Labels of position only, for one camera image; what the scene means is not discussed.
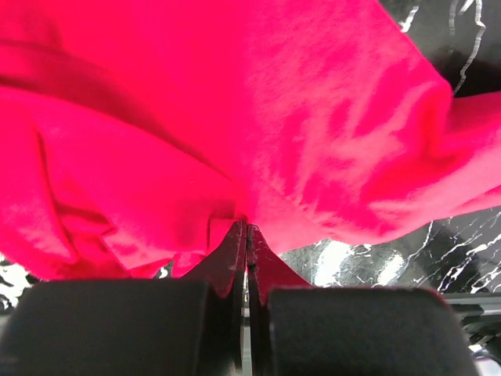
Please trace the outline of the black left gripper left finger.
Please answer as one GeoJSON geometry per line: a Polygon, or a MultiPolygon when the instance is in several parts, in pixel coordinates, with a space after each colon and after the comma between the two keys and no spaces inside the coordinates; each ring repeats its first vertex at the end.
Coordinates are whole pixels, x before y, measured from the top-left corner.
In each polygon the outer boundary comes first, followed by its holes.
{"type": "Polygon", "coordinates": [[[247,225],[180,278],[36,284],[1,335],[4,375],[239,375],[247,225]]]}

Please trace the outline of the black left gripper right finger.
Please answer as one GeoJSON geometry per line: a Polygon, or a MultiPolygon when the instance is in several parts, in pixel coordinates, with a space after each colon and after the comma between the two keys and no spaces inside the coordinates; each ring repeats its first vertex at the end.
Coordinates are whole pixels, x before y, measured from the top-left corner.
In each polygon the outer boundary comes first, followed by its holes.
{"type": "Polygon", "coordinates": [[[475,375],[452,308],[435,291],[313,287],[247,229],[256,375],[475,375]]]}

